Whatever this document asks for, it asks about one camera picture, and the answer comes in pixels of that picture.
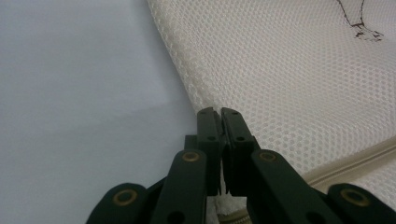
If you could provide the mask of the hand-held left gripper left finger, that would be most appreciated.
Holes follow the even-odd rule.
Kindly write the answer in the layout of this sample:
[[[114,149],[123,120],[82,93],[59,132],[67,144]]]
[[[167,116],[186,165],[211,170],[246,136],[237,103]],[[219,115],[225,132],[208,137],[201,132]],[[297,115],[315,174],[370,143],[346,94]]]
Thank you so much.
[[[185,149],[197,149],[206,154],[206,189],[208,196],[221,194],[222,135],[220,116],[212,107],[208,107],[197,113],[197,134],[185,136]]]

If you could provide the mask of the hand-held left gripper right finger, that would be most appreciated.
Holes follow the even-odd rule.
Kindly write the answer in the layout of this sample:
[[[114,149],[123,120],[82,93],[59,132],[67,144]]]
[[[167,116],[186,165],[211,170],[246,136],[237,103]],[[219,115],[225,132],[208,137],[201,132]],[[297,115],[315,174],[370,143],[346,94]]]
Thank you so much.
[[[240,112],[223,107],[221,122],[226,143],[222,156],[226,192],[247,197],[250,155],[259,145]]]

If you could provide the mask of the white towel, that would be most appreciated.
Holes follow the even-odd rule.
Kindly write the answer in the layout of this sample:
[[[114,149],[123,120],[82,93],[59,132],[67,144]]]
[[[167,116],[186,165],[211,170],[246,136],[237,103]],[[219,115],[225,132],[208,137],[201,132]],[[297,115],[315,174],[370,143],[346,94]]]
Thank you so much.
[[[206,217],[229,216],[245,209],[246,203],[246,197],[233,196],[231,193],[209,196],[206,200]]]

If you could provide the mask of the light blue table mat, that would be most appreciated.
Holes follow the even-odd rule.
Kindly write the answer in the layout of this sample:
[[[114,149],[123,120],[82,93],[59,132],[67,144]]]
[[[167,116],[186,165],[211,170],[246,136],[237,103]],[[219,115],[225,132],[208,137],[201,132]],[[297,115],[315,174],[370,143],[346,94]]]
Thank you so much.
[[[0,224],[86,224],[195,129],[148,0],[0,0]]]

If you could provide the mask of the white mesh laundry bag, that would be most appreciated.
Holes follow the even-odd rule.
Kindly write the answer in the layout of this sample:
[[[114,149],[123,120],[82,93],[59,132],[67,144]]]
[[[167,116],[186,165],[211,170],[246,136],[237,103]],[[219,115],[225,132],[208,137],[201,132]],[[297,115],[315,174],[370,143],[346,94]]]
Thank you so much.
[[[312,187],[395,212],[396,0],[148,0],[195,110],[239,111]]]

